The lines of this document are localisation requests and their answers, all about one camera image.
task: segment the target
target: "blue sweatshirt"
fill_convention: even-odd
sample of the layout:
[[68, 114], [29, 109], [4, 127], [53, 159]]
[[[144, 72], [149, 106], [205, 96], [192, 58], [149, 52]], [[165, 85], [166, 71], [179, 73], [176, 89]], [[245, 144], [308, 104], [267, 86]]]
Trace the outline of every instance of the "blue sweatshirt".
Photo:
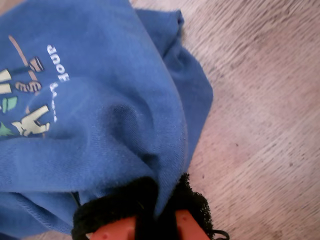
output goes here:
[[145, 176], [162, 212], [213, 99], [183, 23], [128, 0], [27, 0], [0, 17], [0, 239], [70, 234], [71, 193], [84, 204]]

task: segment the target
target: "cartoon figure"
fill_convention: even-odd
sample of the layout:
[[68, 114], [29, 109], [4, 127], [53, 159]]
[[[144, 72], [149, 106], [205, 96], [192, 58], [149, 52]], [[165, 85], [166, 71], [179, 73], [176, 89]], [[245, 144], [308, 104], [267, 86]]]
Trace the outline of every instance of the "cartoon figure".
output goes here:
[[7, 136], [13, 136], [14, 134], [11, 132], [9, 128], [6, 128], [6, 126], [0, 122], [0, 137], [7, 137]]
[[21, 136], [29, 136], [29, 134], [42, 134], [49, 130], [50, 123], [46, 123], [45, 125], [39, 125], [37, 120], [44, 114], [49, 112], [48, 107], [42, 106], [38, 110], [30, 113], [29, 115], [22, 118], [21, 122], [16, 121], [13, 122], [12, 125], [15, 126]]
[[[4, 69], [4, 70], [0, 71], [0, 83], [12, 80], [12, 77], [14, 75], [28, 73], [30, 71], [32, 71], [33, 73], [40, 73], [40, 72], [44, 71], [44, 67], [43, 67], [40, 59], [37, 56], [32, 58], [27, 63], [27, 65], [25, 65], [23, 67], [20, 67], [20, 68], [11, 70], [11, 71], [9, 71], [8, 69]], [[27, 84], [17, 82], [15, 84], [15, 88], [17, 90], [19, 90], [21, 92], [25, 92], [25, 93], [36, 93], [36, 92], [40, 91], [41, 84], [36, 80], [32, 80], [31, 82], [29, 82]], [[11, 86], [9, 83], [0, 84], [0, 94], [10, 94], [11, 92], [12, 92], [12, 90], [11, 90]]]
[[2, 105], [0, 102], [0, 110], [5, 114], [7, 111], [10, 111], [15, 108], [17, 105], [18, 98], [16, 96], [14, 97], [9, 97], [9, 98], [4, 98], [2, 99]]
[[[36, 56], [33, 57], [30, 61], [27, 61], [17, 41], [12, 36], [9, 36], [9, 40], [17, 50], [17, 53], [19, 54], [24, 66], [16, 69], [6, 68], [0, 70], [0, 96], [4, 94], [11, 94], [14, 88], [19, 92], [34, 93], [36, 95], [41, 90], [42, 86], [40, 82], [38, 82], [35, 73], [43, 72], [44, 66], [42, 65], [40, 59]], [[15, 82], [13, 86], [13, 76], [24, 73], [29, 74], [31, 81], [27, 83]], [[0, 100], [0, 110], [3, 114], [5, 114], [7, 111], [11, 111], [12, 109], [14, 109], [17, 103], [18, 96], [5, 97]], [[47, 122], [42, 125], [39, 123], [38, 119], [48, 113], [49, 108], [44, 105], [39, 109], [30, 112], [29, 106], [26, 105], [25, 107], [25, 113], [27, 115], [23, 117], [21, 121], [12, 122], [11, 127], [16, 127], [19, 134], [24, 137], [28, 137], [30, 134], [42, 134], [42, 136], [44, 137], [44, 133], [47, 132], [50, 128], [50, 123]], [[13, 131], [7, 127], [2, 122], [0, 122], [0, 137], [14, 135]]]

